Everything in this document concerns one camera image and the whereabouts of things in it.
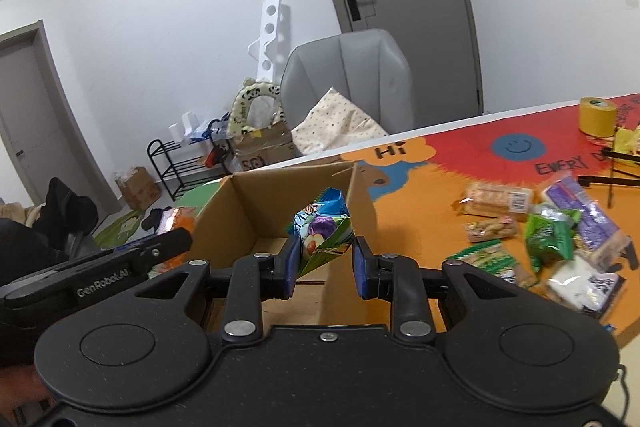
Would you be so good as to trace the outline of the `left hand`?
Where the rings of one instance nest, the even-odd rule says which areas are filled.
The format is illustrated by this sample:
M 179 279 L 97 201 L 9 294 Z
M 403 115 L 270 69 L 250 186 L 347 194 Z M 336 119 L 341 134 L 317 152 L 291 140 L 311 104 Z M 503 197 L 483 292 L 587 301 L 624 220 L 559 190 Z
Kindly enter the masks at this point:
M 49 399 L 50 395 L 33 365 L 6 367 L 0 372 L 0 410 L 9 415 L 24 404 Z

